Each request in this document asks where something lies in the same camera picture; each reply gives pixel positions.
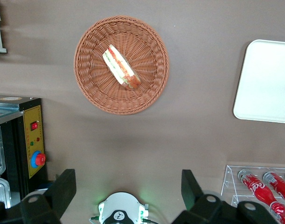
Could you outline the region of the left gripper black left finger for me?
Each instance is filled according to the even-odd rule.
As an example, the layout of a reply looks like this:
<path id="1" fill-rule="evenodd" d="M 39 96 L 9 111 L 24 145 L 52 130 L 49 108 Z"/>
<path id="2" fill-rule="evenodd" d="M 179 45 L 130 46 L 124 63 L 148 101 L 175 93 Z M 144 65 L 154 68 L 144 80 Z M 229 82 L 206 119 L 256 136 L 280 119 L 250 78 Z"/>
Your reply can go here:
<path id="1" fill-rule="evenodd" d="M 0 224 L 59 224 L 75 194 L 75 170 L 67 169 L 42 194 L 31 193 L 9 209 L 0 202 Z"/>

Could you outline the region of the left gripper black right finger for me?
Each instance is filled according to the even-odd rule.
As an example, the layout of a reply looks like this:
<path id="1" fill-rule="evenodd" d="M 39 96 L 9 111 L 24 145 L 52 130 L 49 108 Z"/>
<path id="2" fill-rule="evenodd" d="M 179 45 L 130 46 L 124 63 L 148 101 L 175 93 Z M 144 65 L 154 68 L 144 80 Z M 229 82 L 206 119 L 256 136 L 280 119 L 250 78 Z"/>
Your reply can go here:
<path id="1" fill-rule="evenodd" d="M 182 170 L 181 195 L 186 209 L 174 224 L 275 224 L 268 210 L 256 203 L 242 201 L 237 207 L 213 194 L 204 194 L 191 170 Z"/>

